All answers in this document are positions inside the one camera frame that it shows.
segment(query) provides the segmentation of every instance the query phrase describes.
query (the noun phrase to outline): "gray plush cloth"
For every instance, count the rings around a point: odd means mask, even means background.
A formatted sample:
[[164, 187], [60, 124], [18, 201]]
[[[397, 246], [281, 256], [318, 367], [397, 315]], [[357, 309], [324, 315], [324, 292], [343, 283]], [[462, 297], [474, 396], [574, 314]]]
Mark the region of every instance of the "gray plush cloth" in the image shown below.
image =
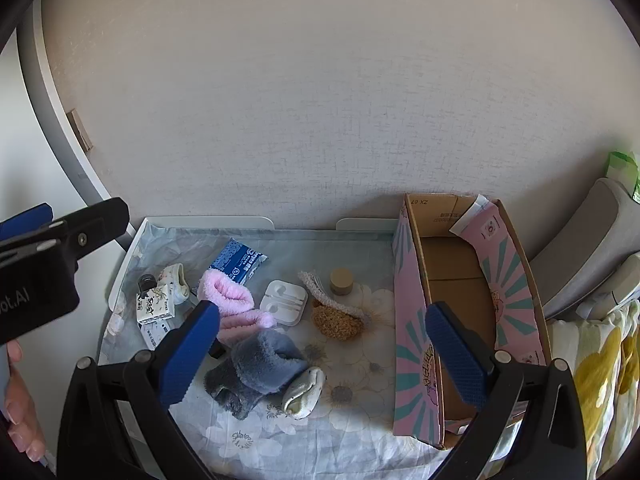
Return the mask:
[[289, 337], [260, 330], [236, 344], [231, 355], [204, 377], [207, 393], [243, 420], [267, 394], [283, 390], [308, 367]]

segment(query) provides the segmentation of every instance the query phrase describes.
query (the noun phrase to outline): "fingernail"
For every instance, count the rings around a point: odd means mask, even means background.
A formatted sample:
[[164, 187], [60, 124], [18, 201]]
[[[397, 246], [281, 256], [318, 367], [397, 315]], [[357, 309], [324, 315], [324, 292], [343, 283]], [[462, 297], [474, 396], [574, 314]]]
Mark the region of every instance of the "fingernail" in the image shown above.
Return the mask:
[[17, 402], [9, 402], [9, 405], [6, 407], [6, 412], [14, 424], [20, 424], [24, 418], [22, 407]]
[[30, 447], [27, 450], [27, 456], [29, 457], [29, 460], [31, 460], [32, 462], [37, 462], [38, 460], [40, 460], [40, 454], [36, 449], [33, 449], [33, 447]]
[[15, 447], [17, 447], [19, 452], [23, 452], [26, 449], [24, 440], [20, 436], [20, 433], [10, 433], [9, 436], [11, 437], [11, 440], [14, 441]]

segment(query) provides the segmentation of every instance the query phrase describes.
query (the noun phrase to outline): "wooden block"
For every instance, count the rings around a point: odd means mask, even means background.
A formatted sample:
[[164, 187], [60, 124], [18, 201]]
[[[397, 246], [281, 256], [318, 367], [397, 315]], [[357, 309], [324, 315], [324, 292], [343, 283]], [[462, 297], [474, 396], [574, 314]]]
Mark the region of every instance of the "wooden block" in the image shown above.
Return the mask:
[[71, 124], [71, 129], [76, 134], [76, 139], [78, 139], [82, 150], [85, 153], [88, 152], [94, 145], [91, 142], [91, 139], [89, 139], [89, 135], [87, 135], [84, 126], [82, 126], [82, 121], [80, 120], [78, 110], [74, 108], [66, 114], [66, 118], [69, 120], [69, 124]]

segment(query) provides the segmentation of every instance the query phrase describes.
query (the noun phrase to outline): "beige textured wallpaper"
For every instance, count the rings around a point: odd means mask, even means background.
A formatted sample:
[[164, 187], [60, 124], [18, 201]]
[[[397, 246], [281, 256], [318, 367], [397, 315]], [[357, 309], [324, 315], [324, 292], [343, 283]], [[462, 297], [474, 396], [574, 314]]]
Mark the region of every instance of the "beige textured wallpaper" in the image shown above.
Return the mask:
[[609, 0], [43, 0], [105, 186], [152, 215], [276, 227], [505, 203], [532, 256], [639, 137], [640, 50]]

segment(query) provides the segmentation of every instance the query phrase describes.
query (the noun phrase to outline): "human hand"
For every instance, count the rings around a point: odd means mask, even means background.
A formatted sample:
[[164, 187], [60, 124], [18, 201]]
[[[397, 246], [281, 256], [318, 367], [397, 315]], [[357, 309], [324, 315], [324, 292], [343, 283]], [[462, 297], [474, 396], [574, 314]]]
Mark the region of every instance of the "human hand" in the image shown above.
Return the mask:
[[38, 423], [36, 406], [27, 385], [13, 366], [22, 359], [22, 348], [17, 341], [9, 341], [6, 344], [6, 351], [11, 368], [11, 378], [4, 400], [4, 408], [12, 422], [9, 427], [9, 436], [19, 452], [26, 452], [32, 462], [37, 462], [46, 450], [44, 434]]

